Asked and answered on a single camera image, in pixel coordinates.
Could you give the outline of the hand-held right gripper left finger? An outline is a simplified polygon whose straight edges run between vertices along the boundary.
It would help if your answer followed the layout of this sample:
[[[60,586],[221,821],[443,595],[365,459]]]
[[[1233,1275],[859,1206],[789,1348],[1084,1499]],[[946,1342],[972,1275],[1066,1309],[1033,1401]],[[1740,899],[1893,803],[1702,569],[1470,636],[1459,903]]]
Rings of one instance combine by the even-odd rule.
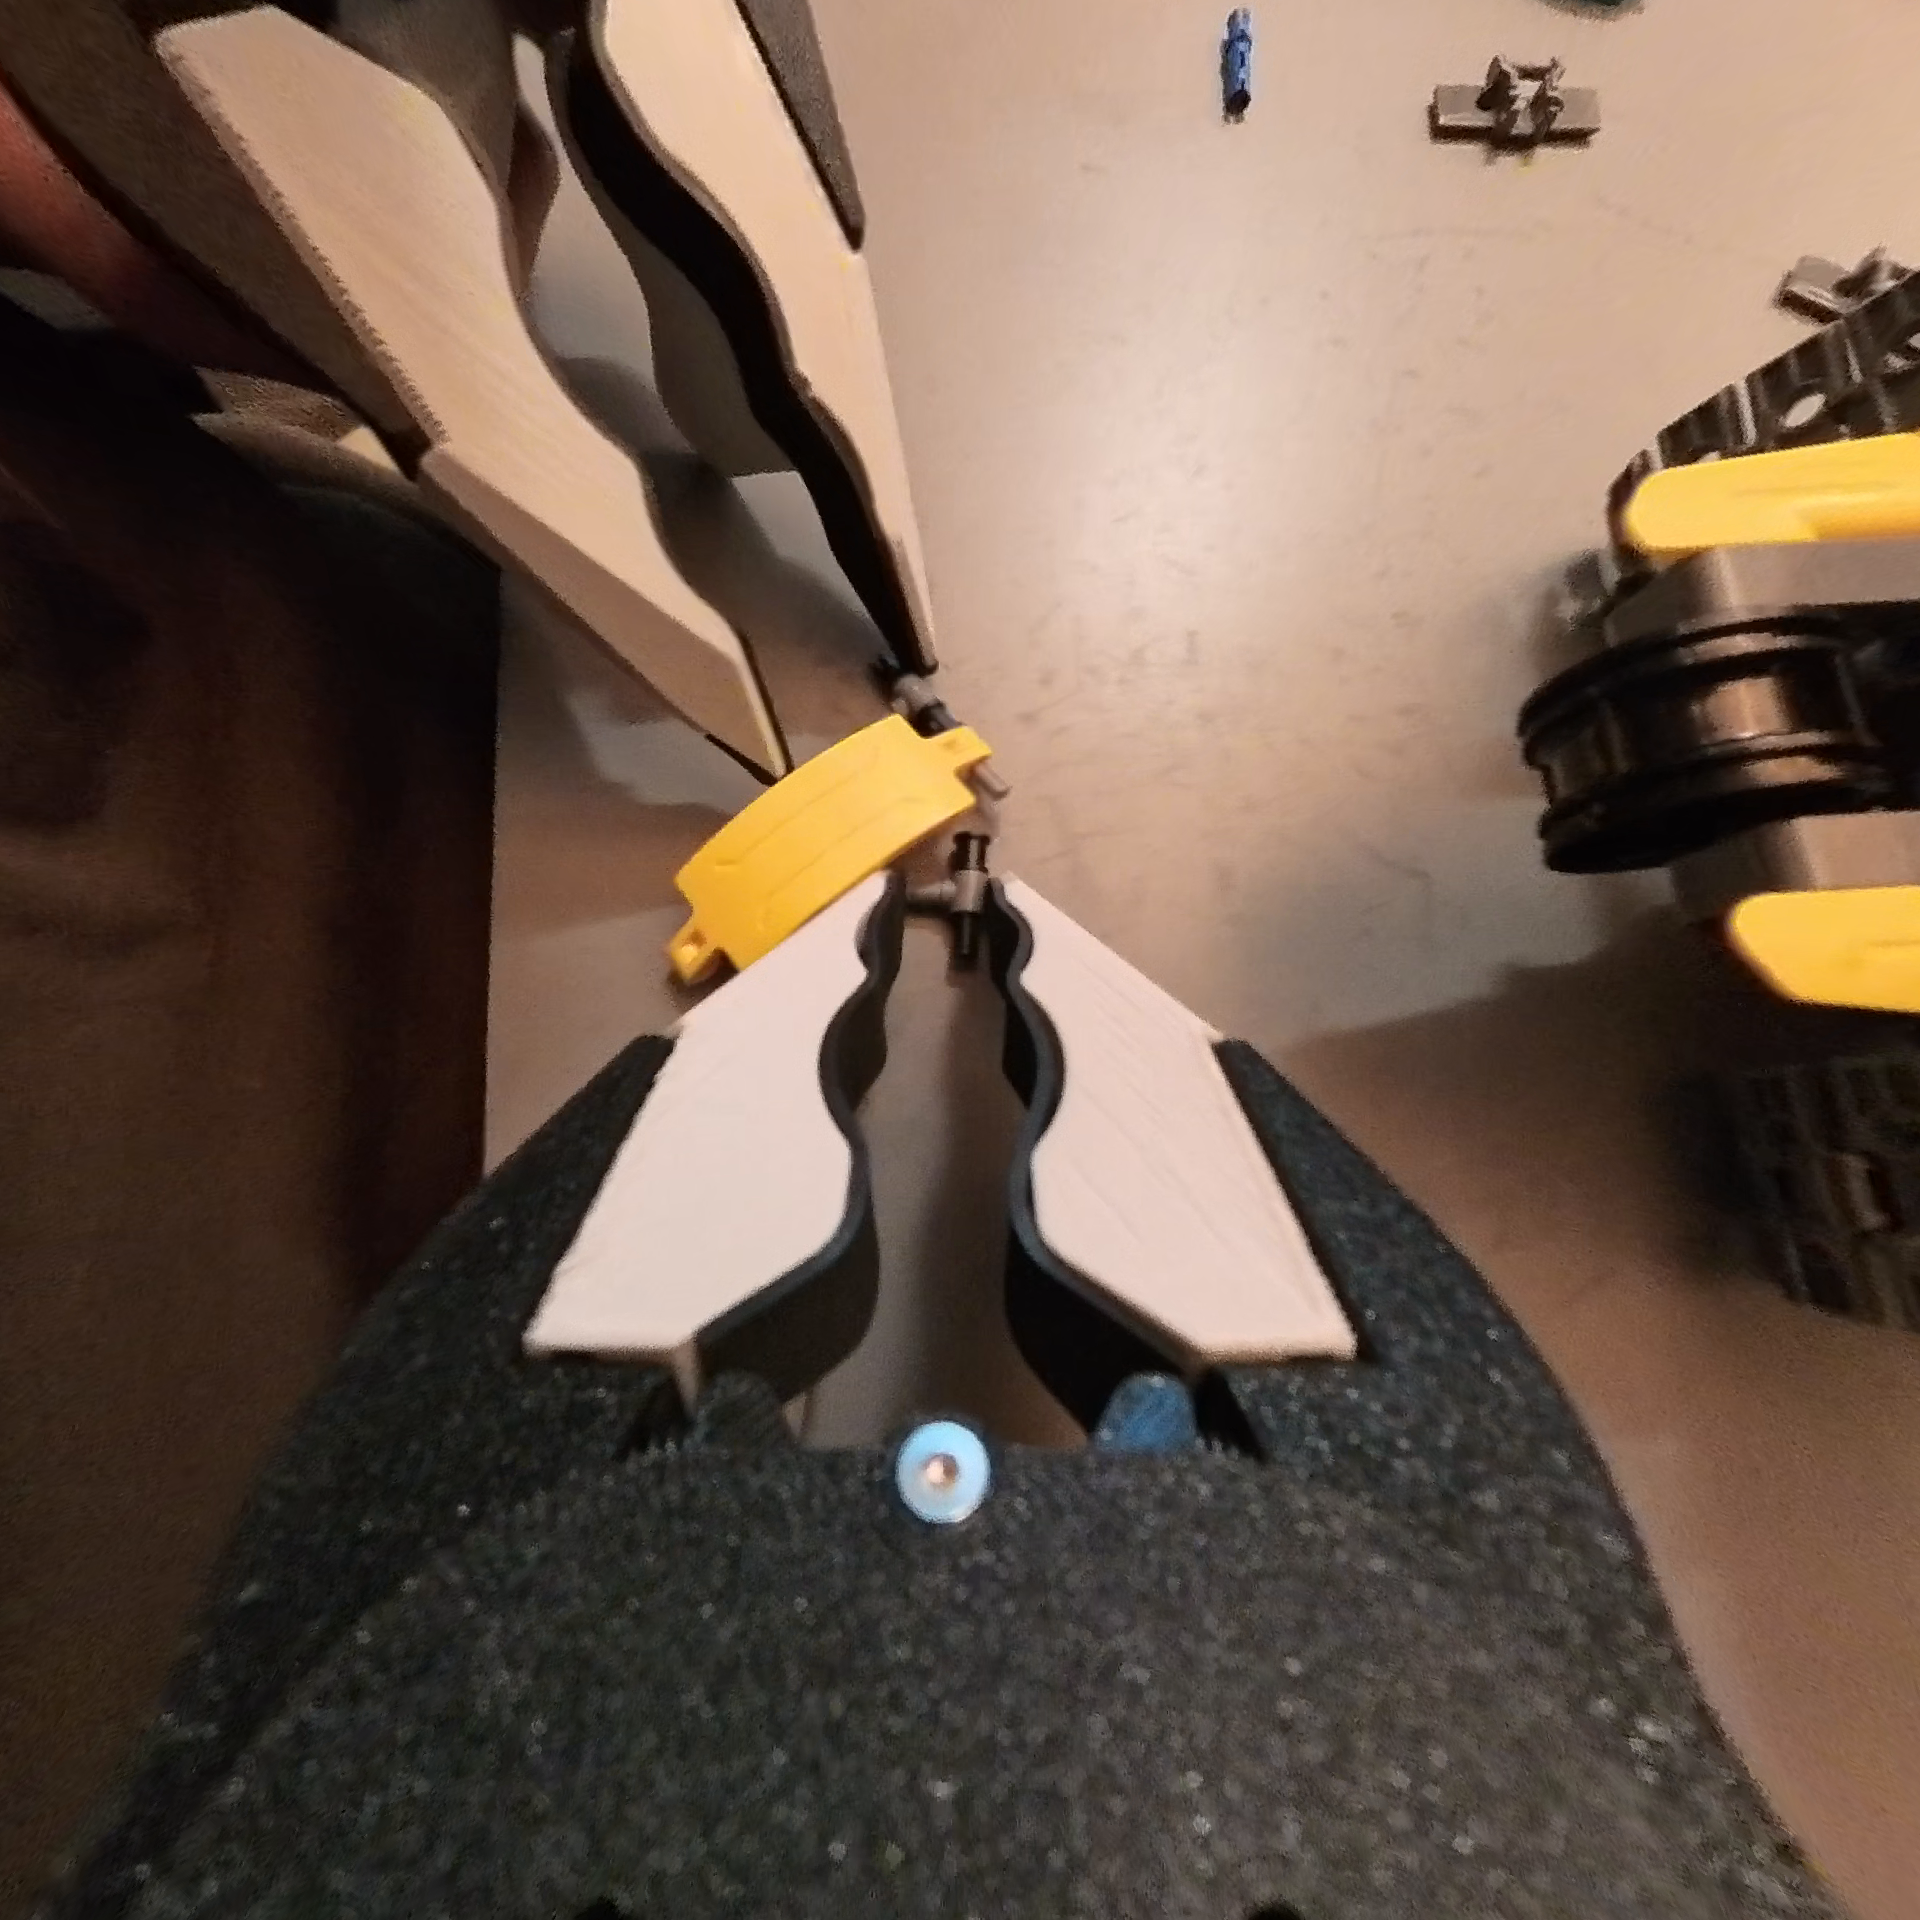
[[[905,885],[883,871],[680,1022],[521,1347],[803,1401],[877,1302],[873,1157]]]

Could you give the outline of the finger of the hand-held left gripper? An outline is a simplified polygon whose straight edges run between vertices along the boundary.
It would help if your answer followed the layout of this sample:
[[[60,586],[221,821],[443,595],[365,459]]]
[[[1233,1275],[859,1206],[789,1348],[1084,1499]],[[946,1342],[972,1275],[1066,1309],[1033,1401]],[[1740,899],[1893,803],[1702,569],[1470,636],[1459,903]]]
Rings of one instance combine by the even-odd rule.
[[[685,583],[646,478],[544,357],[507,203],[446,106],[280,7],[176,23],[156,50],[424,430],[421,492],[694,730],[784,778],[747,643]]]
[[[892,659],[936,675],[866,207],[811,4],[581,4],[547,85],[649,309],[669,421],[725,478],[795,474]]]

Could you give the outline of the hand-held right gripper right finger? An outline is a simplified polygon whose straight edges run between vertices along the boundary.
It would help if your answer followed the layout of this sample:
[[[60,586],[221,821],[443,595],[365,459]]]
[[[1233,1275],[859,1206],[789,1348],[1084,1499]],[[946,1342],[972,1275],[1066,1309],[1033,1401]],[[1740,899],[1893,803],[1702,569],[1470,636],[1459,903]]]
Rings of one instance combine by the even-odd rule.
[[[1225,1037],[1028,883],[998,881],[992,916],[1026,1275],[1177,1374],[1353,1359]]]

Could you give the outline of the yellow curved toy panel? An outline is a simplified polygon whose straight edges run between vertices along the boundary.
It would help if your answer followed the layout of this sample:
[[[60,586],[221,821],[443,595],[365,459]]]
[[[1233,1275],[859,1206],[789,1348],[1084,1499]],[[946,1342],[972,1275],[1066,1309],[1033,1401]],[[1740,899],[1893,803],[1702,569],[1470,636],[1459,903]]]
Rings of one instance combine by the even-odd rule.
[[[972,812],[992,746],[886,715],[768,787],[675,878],[688,916],[666,945],[680,983],[747,970],[859,883]]]

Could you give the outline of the short black grey pin connector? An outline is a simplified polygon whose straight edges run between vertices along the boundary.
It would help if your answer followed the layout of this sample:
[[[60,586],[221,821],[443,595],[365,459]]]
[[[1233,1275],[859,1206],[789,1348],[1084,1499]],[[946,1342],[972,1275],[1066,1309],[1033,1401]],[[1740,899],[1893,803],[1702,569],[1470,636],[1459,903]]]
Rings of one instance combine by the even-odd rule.
[[[950,841],[946,873],[910,889],[907,910],[949,926],[950,972],[976,966],[980,933],[992,889],[992,836],[958,831]]]

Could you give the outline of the dark grey track link piece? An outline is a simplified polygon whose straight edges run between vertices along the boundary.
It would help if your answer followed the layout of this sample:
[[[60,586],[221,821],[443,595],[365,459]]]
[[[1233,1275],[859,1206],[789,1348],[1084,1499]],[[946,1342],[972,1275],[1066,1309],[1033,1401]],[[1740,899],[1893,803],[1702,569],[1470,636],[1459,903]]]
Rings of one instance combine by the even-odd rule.
[[[1569,85],[1558,60],[1529,65],[1497,54],[1482,79],[1441,85],[1428,106],[1432,140],[1478,142],[1499,154],[1584,146],[1598,133],[1598,92]]]
[[[1779,279],[1771,301],[1805,325],[1827,326],[1884,297],[1913,275],[1915,267],[1897,260],[1884,247],[1869,249],[1853,265],[1803,253]]]

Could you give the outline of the person's left forearm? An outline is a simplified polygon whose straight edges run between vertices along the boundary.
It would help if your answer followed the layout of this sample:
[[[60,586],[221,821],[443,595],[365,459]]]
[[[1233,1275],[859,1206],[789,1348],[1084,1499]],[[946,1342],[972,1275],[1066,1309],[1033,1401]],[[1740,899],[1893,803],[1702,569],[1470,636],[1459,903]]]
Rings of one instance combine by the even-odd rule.
[[[185,366],[208,366],[220,314],[148,252],[66,170],[3,92],[3,243],[9,265],[65,282],[133,339]]]

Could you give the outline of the yellow black toy tracked vehicle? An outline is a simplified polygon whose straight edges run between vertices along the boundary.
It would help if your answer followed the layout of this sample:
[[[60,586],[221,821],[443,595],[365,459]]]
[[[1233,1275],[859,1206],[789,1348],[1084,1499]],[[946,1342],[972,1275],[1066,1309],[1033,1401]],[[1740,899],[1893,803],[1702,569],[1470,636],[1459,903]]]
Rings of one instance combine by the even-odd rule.
[[[1918,1319],[1918,275],[1720,386],[1621,469],[1572,659],[1517,718],[1555,873],[1665,873],[1779,1001],[1897,1023],[1741,1070],[1787,1293]]]

